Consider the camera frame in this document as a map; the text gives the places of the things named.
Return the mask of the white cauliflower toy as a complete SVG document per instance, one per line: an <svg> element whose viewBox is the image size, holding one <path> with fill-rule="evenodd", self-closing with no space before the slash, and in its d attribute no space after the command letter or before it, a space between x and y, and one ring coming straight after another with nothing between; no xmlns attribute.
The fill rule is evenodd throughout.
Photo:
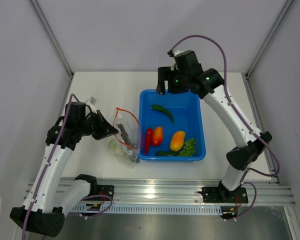
<svg viewBox="0 0 300 240"><path fill-rule="evenodd" d="M119 143L115 138L111 138L108 141L108 147L117 156L123 157L126 155L126 152L122 148L122 144Z"/></svg>

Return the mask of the clear zip top bag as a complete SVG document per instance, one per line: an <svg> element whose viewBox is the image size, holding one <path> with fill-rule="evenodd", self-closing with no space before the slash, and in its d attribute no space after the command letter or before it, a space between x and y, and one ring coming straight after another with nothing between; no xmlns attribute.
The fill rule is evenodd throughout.
<svg viewBox="0 0 300 240"><path fill-rule="evenodd" d="M138 118L129 110L116 106L112 126L118 130L108 141L108 148L117 161L134 169L140 163L141 127Z"/></svg>

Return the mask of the grey fish toy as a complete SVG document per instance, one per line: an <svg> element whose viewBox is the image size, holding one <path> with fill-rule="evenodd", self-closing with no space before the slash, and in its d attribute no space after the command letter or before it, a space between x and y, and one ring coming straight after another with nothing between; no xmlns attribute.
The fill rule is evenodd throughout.
<svg viewBox="0 0 300 240"><path fill-rule="evenodd" d="M130 140L129 134L126 132L124 126L119 123L117 124L117 127L120 129L121 132L121 138L123 139L123 142L126 144L127 150L128 150L128 157L131 161L138 163L139 159L137 157L137 152L135 150L135 144Z"/></svg>

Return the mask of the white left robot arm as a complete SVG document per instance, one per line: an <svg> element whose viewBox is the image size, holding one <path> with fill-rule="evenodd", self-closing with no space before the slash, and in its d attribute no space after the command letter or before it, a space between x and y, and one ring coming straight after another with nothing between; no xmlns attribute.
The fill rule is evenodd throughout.
<svg viewBox="0 0 300 240"><path fill-rule="evenodd" d="M83 137L98 141L116 134L118 130L89 103L66 104L65 114L47 133L44 157L28 196L21 207L13 207L10 212L10 218L22 229L23 238L27 232L54 238L81 200L112 199L101 194L96 177L87 174L78 175L61 199L56 199L56 193L64 168Z"/></svg>

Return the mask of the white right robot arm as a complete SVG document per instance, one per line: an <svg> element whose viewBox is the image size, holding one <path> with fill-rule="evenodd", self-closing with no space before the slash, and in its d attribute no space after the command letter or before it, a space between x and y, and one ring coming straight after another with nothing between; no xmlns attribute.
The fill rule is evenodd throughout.
<svg viewBox="0 0 300 240"><path fill-rule="evenodd" d="M271 134L262 132L251 123L230 96L226 81L214 68L203 70L194 51L169 51L172 66L158 68L156 92L164 95L192 92L204 100L229 130L236 146L226 154L229 163L218 184L218 196L224 202L236 197L250 166L263 153L272 140Z"/></svg>

